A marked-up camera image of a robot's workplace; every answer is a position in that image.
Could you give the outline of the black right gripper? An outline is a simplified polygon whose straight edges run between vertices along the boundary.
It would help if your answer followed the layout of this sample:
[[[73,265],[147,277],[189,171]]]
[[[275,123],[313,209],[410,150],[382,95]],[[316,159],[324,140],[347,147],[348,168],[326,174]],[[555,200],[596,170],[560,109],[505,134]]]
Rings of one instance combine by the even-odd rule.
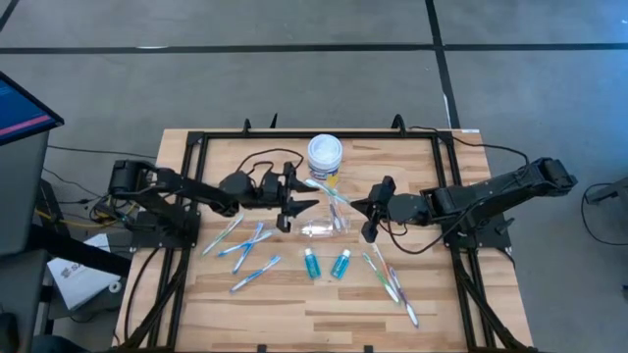
[[[367,198],[350,202],[353,208],[362,208],[367,222],[362,227],[362,235],[367,243],[374,243],[381,222],[390,221],[389,202],[391,201],[396,186],[391,176],[385,176],[380,183],[372,186]]]

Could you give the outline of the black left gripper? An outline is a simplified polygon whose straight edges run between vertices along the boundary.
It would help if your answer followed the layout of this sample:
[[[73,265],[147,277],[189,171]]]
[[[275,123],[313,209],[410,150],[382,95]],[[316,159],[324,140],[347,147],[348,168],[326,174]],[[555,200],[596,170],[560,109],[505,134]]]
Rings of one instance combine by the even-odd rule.
[[[255,208],[273,209],[279,208],[280,213],[277,216],[277,228],[282,232],[290,232],[291,224],[289,217],[297,217],[300,213],[313,207],[319,203],[318,200],[294,200],[291,198],[290,178],[294,175],[295,168],[292,162],[285,162],[281,173],[275,173],[279,176],[281,183],[278,200],[276,202],[264,203],[260,199],[260,186],[256,187],[256,197],[254,200]],[[304,181],[297,180],[295,182],[296,192],[315,192],[320,189],[320,184],[313,179]]]

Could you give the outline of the blue toothbrush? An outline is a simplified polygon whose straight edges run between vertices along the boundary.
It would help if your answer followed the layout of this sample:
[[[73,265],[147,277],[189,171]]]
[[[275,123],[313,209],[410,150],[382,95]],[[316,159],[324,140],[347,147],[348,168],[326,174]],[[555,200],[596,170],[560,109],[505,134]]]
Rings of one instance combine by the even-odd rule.
[[[235,292],[239,291],[240,289],[245,287],[248,283],[252,282],[256,278],[258,278],[261,275],[263,275],[264,273],[268,272],[272,267],[274,267],[276,264],[278,264],[281,260],[282,260],[281,256],[274,256],[274,257],[272,257],[269,260],[269,262],[264,267],[262,267],[261,269],[255,271],[254,273],[250,274],[249,276],[245,277],[244,279],[242,279],[241,281],[236,283],[230,289],[230,293],[235,293]]]
[[[232,274],[235,275],[238,273],[239,269],[241,268],[243,262],[245,261],[246,257],[248,256],[252,246],[254,245],[254,242],[259,238],[259,236],[262,233],[262,230],[264,229],[264,224],[263,223],[258,223],[256,230],[254,231],[252,237],[247,240],[241,247],[242,249],[242,253],[240,254],[239,258],[237,259],[237,261],[235,262],[235,265],[232,269]]]
[[[273,234],[274,234],[274,232],[273,232],[272,230],[266,230],[266,231],[263,231],[263,232],[261,232],[260,234],[258,234],[258,235],[256,235],[256,236],[254,236],[252,239],[249,239],[249,240],[247,240],[247,241],[245,241],[245,242],[242,242],[242,243],[241,243],[241,244],[239,244],[239,245],[236,245],[236,246],[233,246],[233,247],[231,247],[231,248],[228,248],[228,249],[226,249],[226,250],[224,250],[224,251],[221,251],[221,252],[218,254],[218,257],[224,257],[224,256],[226,256],[226,255],[228,255],[228,254],[230,254],[230,253],[233,253],[233,252],[235,252],[235,251],[237,251],[237,250],[240,250],[240,249],[247,249],[247,248],[250,248],[252,245],[254,245],[254,244],[258,243],[258,242],[261,242],[261,241],[263,241],[263,240],[265,240],[265,239],[267,239],[267,238],[269,238],[269,237],[270,237],[270,236],[272,236]]]

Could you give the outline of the purple toothbrush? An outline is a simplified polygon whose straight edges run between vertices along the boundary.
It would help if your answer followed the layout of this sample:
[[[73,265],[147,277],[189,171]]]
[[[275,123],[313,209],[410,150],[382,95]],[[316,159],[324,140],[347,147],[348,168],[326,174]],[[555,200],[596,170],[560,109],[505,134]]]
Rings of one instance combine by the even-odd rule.
[[[413,309],[413,307],[412,307],[412,305],[411,305],[407,295],[405,294],[405,292],[404,292],[404,290],[403,290],[403,288],[402,288],[402,286],[400,284],[400,281],[398,279],[398,276],[396,274],[396,271],[394,270],[393,267],[389,268],[389,275],[391,276],[392,284],[393,284],[393,286],[394,286],[394,288],[395,288],[395,290],[396,290],[400,300],[402,301],[402,303],[403,303],[403,305],[404,305],[404,307],[406,309],[406,312],[408,314],[408,317],[409,317],[411,323],[413,324],[413,326],[415,328],[419,328],[418,317],[417,317],[417,315],[416,315],[416,313],[415,313],[415,311],[414,311],[414,309]]]

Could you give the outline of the clear acrylic organizer box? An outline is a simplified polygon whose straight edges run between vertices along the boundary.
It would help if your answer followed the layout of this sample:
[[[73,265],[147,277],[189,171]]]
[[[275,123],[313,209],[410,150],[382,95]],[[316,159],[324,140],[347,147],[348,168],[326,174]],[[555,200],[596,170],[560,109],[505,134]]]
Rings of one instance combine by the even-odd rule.
[[[333,202],[338,209],[338,213],[343,220],[342,232],[336,232],[333,230],[332,218],[329,205]],[[348,215],[345,212],[347,204],[341,203],[332,197],[328,197],[328,201],[323,204],[323,215],[312,219],[302,219],[296,222],[293,233],[308,238],[329,238],[337,237],[348,234],[350,231],[351,222]]]

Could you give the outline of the Lysol wipes canister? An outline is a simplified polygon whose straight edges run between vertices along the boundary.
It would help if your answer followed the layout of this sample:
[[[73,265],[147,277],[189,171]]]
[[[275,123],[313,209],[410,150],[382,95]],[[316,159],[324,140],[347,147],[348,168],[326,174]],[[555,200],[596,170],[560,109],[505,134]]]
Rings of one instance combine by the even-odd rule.
[[[339,182],[343,147],[338,138],[331,134],[318,134],[308,143],[307,162],[310,175],[335,188]]]

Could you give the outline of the black cart leg beam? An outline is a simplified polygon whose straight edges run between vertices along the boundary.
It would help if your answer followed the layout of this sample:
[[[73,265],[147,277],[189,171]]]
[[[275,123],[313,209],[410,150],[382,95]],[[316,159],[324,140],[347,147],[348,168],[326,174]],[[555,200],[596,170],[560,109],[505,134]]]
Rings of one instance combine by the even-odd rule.
[[[37,225],[30,227],[27,244],[32,249],[46,250],[53,257],[120,277],[127,277],[131,268],[131,260],[128,258]]]

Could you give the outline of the white paper booklet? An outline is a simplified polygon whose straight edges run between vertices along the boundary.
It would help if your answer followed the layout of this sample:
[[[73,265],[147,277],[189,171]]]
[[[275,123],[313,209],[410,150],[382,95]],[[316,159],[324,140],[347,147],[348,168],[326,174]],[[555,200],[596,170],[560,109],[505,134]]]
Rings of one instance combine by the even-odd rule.
[[[114,243],[114,239],[107,233],[97,233],[84,240],[83,243],[119,256],[127,254],[130,248],[128,245]],[[47,262],[47,270],[53,278],[63,304],[69,311],[77,310],[100,294],[121,294],[124,288],[124,277],[57,257],[52,257]],[[122,289],[118,293],[111,293],[108,286],[115,281],[122,284]]]

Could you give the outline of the monitor with blue screen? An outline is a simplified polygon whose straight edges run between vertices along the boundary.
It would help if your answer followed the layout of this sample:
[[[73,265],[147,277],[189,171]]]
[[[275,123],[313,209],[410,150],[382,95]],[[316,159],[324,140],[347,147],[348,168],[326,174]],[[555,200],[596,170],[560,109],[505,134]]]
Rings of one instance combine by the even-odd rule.
[[[0,146],[64,124],[61,116],[0,71]]]

